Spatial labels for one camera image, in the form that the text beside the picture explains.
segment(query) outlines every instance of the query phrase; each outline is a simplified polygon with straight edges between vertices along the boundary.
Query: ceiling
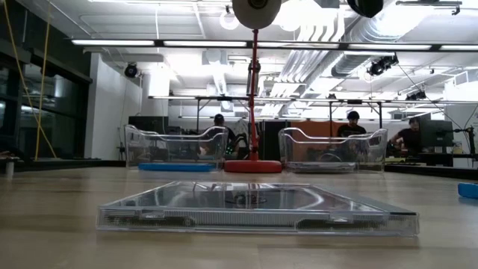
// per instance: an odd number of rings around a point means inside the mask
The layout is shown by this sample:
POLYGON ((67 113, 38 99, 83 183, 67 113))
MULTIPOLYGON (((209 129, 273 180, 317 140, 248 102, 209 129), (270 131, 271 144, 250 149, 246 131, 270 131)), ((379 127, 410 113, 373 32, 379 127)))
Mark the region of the ceiling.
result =
MULTIPOLYGON (((46 0, 19 0, 35 14, 46 18, 48 2, 46 0)), ((77 39, 115 38, 115 39, 193 39, 193 40, 250 40, 252 33, 239 25, 235 30, 226 30, 219 23, 224 7, 198 7, 196 16, 192 6, 174 4, 124 4, 98 3, 88 0, 52 0, 52 24, 70 37, 77 39), (156 14, 158 32, 156 31, 156 14)), ((359 19, 345 4, 344 12, 346 33, 359 19)), ((460 14, 452 16, 453 9, 435 8, 399 42, 408 43, 475 43, 478 41, 478 9, 463 7, 460 14)), ((284 31, 278 25, 271 25, 260 31, 259 40, 296 40, 299 31, 284 31)), ((202 49, 110 49, 108 54, 162 54, 170 68, 176 74, 172 89, 205 88, 213 84, 210 70, 201 69, 202 49)), ((230 49, 228 55, 252 56, 250 50, 230 49)), ((265 62, 268 72, 281 72, 290 52, 283 50, 260 50, 258 56, 265 62)), ((428 90, 440 92, 443 81, 452 78, 465 67, 478 66, 478 55, 471 53, 398 53, 400 65, 410 78, 419 83, 427 81, 428 90)), ((246 64, 225 67, 225 79, 228 84, 246 84, 246 64)), ((384 93, 396 93, 413 86, 403 71, 394 67, 371 83, 354 73, 343 80, 337 92, 340 98, 379 96, 384 93)))

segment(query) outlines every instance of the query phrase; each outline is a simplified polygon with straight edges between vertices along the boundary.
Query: computer monitor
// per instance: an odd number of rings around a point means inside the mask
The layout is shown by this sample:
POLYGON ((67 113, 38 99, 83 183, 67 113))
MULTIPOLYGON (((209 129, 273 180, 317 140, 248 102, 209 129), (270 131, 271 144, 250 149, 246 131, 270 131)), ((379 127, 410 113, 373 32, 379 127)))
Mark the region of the computer monitor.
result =
POLYGON ((453 124, 446 120, 420 121, 420 139, 423 147, 453 146, 453 124))

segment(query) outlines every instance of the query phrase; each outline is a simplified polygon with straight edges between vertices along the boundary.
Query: yellow rope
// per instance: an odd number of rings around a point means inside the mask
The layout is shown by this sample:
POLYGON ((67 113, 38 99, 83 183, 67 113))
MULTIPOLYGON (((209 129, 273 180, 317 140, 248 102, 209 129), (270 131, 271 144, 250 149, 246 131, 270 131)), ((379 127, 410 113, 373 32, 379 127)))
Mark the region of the yellow rope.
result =
POLYGON ((43 53, 43 70, 42 70, 42 86, 40 91, 40 106, 38 108, 38 127, 37 127, 37 148, 35 149, 35 161, 38 161, 38 149, 40 148, 40 128, 42 125, 42 105, 43 105, 43 90, 45 89, 45 71, 46 71, 46 55, 48 52, 48 37, 50 35, 50 14, 52 13, 52 3, 48 1, 48 19, 46 20, 46 36, 45 36, 45 51, 43 53))
POLYGON ((30 105, 30 108, 31 108, 31 113, 32 113, 33 116, 35 117, 35 120, 37 121, 37 125, 40 127, 40 130, 41 130, 41 132, 42 132, 42 134, 43 134, 43 137, 45 138, 46 143, 48 144, 50 150, 52 151, 53 156, 54 156, 55 158, 57 158, 57 156, 56 156, 56 154, 55 154, 55 151, 53 150, 53 147, 52 147, 52 145, 50 144, 50 141, 49 141, 48 138, 46 137, 45 131, 43 131, 43 128, 42 128, 41 125, 39 124, 38 117, 37 117, 37 115, 35 114, 33 105, 32 105, 32 103, 31 103, 30 94, 28 93, 27 84, 25 83, 25 78, 23 77, 22 66, 20 65, 20 60, 19 60, 19 57, 18 57, 18 51, 16 50, 15 40, 14 40, 14 38, 13 38, 13 31, 12 31, 12 26, 11 26, 11 24, 10 24, 10 17, 8 16, 7 0, 4 1, 4 10, 5 10, 5 19, 7 19, 8 32, 9 32, 9 34, 10 34, 10 41, 12 42, 13 53, 15 54, 16 66, 17 66, 18 72, 19 72, 19 74, 20 74, 20 79, 22 80, 23 89, 25 90, 25 93, 26 93, 26 95, 27 95, 28 104, 30 105))

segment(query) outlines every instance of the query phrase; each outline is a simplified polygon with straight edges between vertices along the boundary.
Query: red stand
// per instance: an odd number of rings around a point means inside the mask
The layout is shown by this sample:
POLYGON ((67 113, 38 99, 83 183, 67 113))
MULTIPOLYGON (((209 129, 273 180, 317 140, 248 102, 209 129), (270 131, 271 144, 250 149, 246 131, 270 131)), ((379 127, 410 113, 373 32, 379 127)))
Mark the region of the red stand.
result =
POLYGON ((251 141, 252 148, 248 161, 227 161, 224 170, 231 173, 281 173, 282 164, 279 161, 259 161, 258 141, 255 137, 255 119, 254 119, 254 92, 255 92, 255 64, 257 61, 257 42, 258 30, 254 33, 254 43, 252 47, 252 79, 251 92, 249 95, 249 111, 251 116, 251 141))

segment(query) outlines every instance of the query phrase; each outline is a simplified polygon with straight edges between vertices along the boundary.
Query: red pole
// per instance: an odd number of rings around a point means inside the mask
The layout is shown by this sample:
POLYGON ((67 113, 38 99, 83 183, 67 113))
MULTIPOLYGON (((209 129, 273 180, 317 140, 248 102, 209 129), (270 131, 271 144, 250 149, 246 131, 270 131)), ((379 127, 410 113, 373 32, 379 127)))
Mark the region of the red pole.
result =
POLYGON ((257 61, 257 39, 258 30, 252 31, 254 33, 254 43, 252 44, 252 79, 251 79, 251 93, 249 96, 249 111, 251 114, 251 137, 252 137, 252 151, 249 154, 251 161, 259 159, 258 143, 255 137, 255 120, 254 120, 254 92, 255 92, 255 62, 257 61))

